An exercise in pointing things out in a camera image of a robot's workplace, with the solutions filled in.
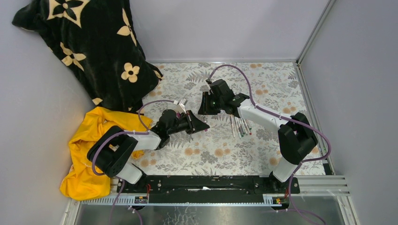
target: yellow cloth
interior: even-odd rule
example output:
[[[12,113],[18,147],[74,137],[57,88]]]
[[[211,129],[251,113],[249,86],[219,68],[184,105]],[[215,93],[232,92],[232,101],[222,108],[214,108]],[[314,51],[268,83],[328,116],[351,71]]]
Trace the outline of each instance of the yellow cloth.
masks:
[[[145,116],[141,116],[141,119],[147,126],[152,122]],[[60,187],[60,191],[66,197],[82,201],[101,198],[109,194],[110,178],[106,175],[97,176],[92,172],[92,164],[87,159],[87,153],[114,125],[125,130],[145,131],[136,114],[114,112],[102,107],[96,107],[88,112],[68,143],[73,165]],[[134,151],[133,157],[139,158],[143,154],[142,150]]]

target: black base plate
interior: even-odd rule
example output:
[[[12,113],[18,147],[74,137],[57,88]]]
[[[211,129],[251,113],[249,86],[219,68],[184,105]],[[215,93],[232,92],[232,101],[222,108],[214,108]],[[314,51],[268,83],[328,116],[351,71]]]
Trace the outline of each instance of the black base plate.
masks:
[[[150,175],[136,185],[126,182],[122,193],[146,193],[147,184],[151,186],[149,203],[263,203],[263,194],[285,194],[288,185],[275,188],[274,179],[260,176]],[[291,193],[300,193],[297,178],[293,178]]]

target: gray wall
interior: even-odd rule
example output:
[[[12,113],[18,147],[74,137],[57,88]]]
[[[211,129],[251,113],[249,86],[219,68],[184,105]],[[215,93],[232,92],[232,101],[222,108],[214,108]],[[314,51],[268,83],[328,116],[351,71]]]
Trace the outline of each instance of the gray wall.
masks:
[[[303,49],[328,0],[131,0],[150,61],[286,60]]]
[[[302,63],[363,225],[396,224],[398,1],[338,1]]]
[[[0,224],[59,224],[68,140],[93,106],[69,69],[33,32],[11,25],[29,0],[0,9]]]

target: black blanket with flower pattern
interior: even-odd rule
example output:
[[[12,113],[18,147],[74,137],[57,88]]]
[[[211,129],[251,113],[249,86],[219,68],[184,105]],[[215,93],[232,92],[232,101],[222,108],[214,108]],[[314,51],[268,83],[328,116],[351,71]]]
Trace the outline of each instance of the black blanket with flower pattern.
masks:
[[[95,105],[135,112],[162,79],[145,61],[129,0],[33,0],[12,23],[38,32]]]

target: yellow fabric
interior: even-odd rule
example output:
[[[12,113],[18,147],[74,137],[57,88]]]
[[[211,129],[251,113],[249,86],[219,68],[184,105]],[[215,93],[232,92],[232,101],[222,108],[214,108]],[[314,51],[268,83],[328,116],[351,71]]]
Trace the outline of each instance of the yellow fabric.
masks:
[[[141,116],[149,126],[152,120]],[[110,192],[110,178],[106,175],[97,176],[92,172],[91,162],[87,159],[90,148],[114,125],[125,130],[145,131],[138,116],[132,113],[114,112],[96,107],[88,112],[79,129],[69,141],[72,167],[62,181],[60,191],[66,196],[82,201],[107,196]],[[133,157],[139,158],[142,150],[134,151]]]

